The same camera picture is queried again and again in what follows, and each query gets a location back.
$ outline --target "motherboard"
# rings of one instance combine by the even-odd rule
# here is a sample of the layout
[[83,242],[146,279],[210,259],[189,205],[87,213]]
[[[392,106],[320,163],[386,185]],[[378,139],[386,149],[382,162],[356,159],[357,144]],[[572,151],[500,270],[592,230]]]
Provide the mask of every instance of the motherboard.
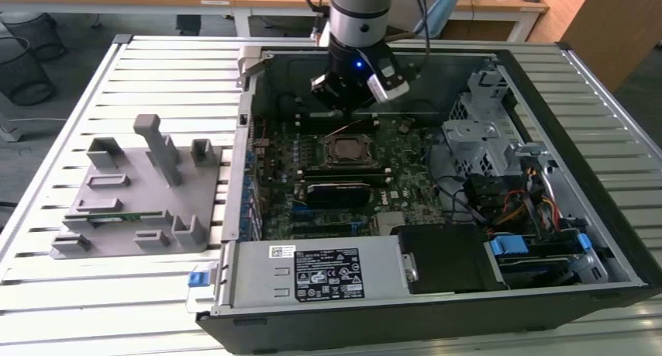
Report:
[[257,122],[262,240],[372,236],[444,222],[426,164],[437,127],[410,116]]

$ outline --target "cpu socket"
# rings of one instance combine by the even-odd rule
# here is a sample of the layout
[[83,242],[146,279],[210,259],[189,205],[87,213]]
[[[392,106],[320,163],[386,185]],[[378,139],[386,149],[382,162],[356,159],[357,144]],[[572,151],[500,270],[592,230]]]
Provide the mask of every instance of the cpu socket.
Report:
[[333,135],[321,141],[325,149],[325,168],[378,168],[373,155],[373,139],[362,135]]

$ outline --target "open computer tower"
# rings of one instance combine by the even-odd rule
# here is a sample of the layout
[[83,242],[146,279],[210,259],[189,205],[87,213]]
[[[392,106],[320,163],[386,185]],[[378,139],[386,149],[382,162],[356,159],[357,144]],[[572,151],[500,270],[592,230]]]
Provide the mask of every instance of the open computer tower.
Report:
[[[325,51],[245,81],[214,305],[238,354],[548,330],[662,274],[508,50],[434,50],[402,100],[312,96]],[[404,62],[422,51],[398,49]]]

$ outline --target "black wastebasket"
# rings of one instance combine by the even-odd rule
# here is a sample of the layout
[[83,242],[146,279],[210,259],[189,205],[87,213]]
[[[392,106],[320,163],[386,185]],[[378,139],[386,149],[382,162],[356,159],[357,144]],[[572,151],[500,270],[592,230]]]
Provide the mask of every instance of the black wastebasket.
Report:
[[0,38],[0,92],[17,105],[35,105],[55,93],[55,87],[23,38]]
[[30,41],[38,60],[57,59],[67,52],[49,13],[3,12],[0,22],[14,36]]

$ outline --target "blue tab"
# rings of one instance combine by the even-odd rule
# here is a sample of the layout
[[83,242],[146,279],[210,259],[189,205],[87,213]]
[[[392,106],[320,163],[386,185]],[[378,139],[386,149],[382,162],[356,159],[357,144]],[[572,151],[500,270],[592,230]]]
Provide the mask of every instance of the blue tab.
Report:
[[210,286],[210,273],[209,272],[192,272],[189,274],[189,287],[202,288]]
[[504,254],[504,249],[501,248],[500,242],[497,240],[490,241],[490,247],[493,248],[494,256]]
[[527,247],[525,237],[519,235],[497,236],[490,242],[494,255],[501,254],[527,254],[529,247]]
[[589,240],[589,236],[587,233],[580,233],[577,235],[577,239],[580,240],[580,244],[583,245],[583,249],[589,251],[593,248],[592,240]]

